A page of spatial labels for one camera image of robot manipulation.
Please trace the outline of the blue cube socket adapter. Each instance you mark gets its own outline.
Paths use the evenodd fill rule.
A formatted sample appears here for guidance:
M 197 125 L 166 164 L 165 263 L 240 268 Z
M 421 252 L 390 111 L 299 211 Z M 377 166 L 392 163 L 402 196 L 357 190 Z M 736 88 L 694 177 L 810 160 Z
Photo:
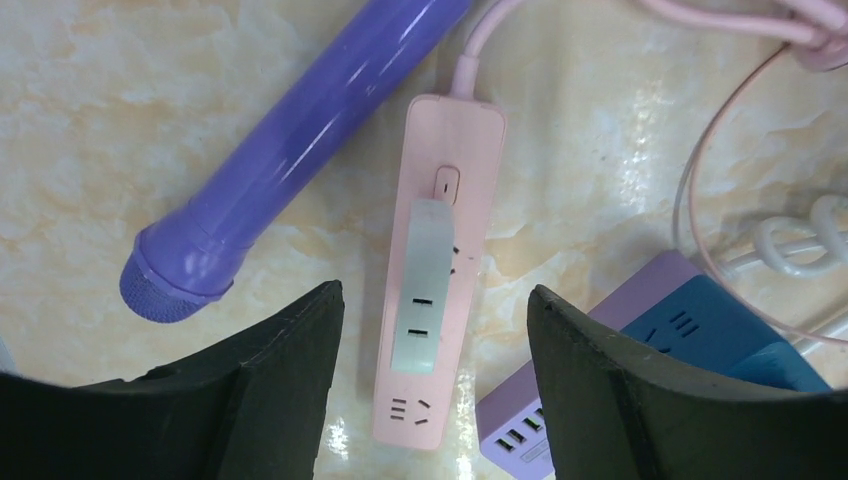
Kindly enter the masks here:
M 671 292 L 623 333 L 727 377 L 798 392 L 831 389 L 785 338 L 705 275 Z

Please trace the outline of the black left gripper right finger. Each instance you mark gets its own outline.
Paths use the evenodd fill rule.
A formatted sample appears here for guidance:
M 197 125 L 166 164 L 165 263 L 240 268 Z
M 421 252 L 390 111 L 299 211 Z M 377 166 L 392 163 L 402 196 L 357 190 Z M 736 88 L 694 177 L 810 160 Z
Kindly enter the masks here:
M 843 479 L 847 393 L 702 369 L 616 332 L 545 286 L 527 330 L 560 479 Z

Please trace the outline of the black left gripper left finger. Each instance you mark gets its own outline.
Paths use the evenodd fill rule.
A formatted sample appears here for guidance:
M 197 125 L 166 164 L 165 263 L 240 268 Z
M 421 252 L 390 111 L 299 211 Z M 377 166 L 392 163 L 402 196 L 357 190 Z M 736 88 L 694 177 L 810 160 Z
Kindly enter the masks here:
M 132 381 L 1 377 L 5 479 L 310 479 L 345 305 L 339 281 Z

